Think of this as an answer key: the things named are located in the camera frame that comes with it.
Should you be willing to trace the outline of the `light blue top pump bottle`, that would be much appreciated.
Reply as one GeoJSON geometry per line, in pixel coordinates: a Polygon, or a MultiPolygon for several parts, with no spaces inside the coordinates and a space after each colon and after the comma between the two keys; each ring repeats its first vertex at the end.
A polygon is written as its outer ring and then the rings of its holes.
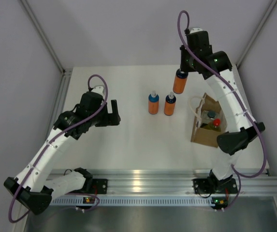
{"type": "Polygon", "coordinates": [[[148,111],[155,115],[159,110],[159,96],[155,91],[152,91],[148,96],[148,111]]]}

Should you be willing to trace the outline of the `dark blue pump bottle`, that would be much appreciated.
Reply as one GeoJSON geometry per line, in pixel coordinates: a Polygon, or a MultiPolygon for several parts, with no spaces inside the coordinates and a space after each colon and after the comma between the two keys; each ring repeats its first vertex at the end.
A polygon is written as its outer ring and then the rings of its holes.
{"type": "Polygon", "coordinates": [[[164,114],[171,116],[174,113],[176,103],[176,96],[173,92],[170,92],[165,98],[164,114]]]}
{"type": "Polygon", "coordinates": [[[187,82],[188,73],[182,72],[180,69],[178,69],[175,73],[175,79],[173,84],[173,92],[176,94],[183,93],[186,82],[187,82]]]}

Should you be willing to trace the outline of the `clear bottle dark cap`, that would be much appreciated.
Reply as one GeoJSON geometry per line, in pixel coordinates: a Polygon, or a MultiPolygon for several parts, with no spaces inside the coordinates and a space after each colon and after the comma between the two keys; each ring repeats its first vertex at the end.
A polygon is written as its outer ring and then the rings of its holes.
{"type": "Polygon", "coordinates": [[[202,124],[208,124],[216,118],[220,119],[219,113],[213,110],[204,110],[201,112],[202,124]]]}

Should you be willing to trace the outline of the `yellow dish soap red cap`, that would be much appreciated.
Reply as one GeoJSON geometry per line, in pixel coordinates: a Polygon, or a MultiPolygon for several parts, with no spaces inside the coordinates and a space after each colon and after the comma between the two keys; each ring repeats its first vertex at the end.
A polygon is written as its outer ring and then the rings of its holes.
{"type": "Polygon", "coordinates": [[[221,120],[219,118],[214,119],[208,124],[203,126],[203,129],[221,132],[221,120]]]}

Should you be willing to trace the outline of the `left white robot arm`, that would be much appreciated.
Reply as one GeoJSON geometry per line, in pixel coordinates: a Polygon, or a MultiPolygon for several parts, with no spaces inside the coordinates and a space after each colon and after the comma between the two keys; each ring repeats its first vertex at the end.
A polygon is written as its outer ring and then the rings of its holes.
{"type": "Polygon", "coordinates": [[[90,127],[120,124],[117,101],[111,101],[111,113],[106,101],[104,86],[90,88],[72,110],[59,115],[45,143],[23,171],[5,180],[5,188],[34,215],[41,214],[54,199],[67,193],[94,194],[99,191],[93,175],[83,168],[53,180],[47,178],[67,149],[90,127]]]}

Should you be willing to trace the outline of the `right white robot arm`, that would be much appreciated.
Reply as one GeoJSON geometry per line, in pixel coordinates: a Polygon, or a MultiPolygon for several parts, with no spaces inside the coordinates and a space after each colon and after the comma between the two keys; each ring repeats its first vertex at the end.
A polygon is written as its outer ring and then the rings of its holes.
{"type": "Polygon", "coordinates": [[[200,28],[185,29],[187,45],[182,45],[180,69],[198,72],[212,88],[226,119],[226,130],[217,137],[219,157],[210,171],[209,188],[220,192],[232,178],[232,166],[250,142],[263,132],[246,108],[235,82],[233,67],[223,51],[213,52],[208,32],[200,28]]]}

